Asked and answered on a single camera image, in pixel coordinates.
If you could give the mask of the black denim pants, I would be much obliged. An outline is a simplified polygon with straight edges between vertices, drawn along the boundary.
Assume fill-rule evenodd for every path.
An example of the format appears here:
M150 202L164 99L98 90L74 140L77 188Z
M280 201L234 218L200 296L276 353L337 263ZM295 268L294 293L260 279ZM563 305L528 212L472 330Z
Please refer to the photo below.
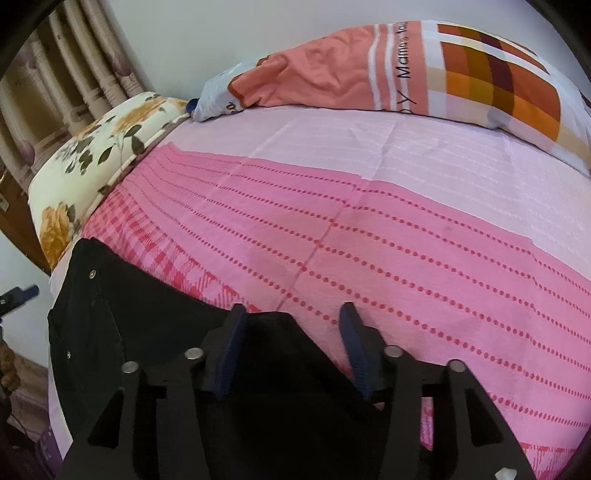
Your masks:
M72 445L121 387L123 364L170 362L201 346L228 312L98 240L77 242L48 317ZM229 393L211 398L198 420L210 479L378 477L382 412L287 313L247 314Z

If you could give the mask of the pink checked bed sheet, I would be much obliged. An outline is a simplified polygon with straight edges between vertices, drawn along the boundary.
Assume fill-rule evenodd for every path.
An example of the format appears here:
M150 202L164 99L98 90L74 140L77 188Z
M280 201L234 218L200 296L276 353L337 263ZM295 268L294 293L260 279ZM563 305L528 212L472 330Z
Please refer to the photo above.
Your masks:
M83 239L214 307L289 314L356 387L351 302L416 359L464 361L532 479L590 475L590 183L511 136L296 107L186 121Z

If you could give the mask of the white floral pillow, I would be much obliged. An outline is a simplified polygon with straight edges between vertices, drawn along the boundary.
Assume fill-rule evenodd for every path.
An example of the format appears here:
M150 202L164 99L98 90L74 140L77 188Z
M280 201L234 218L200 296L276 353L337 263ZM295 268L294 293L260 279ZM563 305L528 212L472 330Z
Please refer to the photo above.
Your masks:
M75 134L43 164L28 187L28 204L50 269L120 178L187 118L186 104L140 93Z

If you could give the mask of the salmon orange plaid pillow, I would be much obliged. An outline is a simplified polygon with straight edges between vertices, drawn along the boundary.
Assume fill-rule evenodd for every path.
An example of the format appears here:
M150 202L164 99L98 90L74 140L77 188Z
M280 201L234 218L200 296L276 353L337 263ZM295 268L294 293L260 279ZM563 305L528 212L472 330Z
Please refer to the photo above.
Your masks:
M503 130L590 173L590 102L557 68L500 36L439 21L339 30L212 77L197 122L301 105L416 114Z

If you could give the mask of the beige brown curtain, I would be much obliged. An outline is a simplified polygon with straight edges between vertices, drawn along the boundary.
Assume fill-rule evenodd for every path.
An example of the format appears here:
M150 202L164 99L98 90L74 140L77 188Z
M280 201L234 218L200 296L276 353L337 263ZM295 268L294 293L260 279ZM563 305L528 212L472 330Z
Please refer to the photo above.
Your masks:
M1 171L21 189L69 138L142 90L100 2L2 2Z

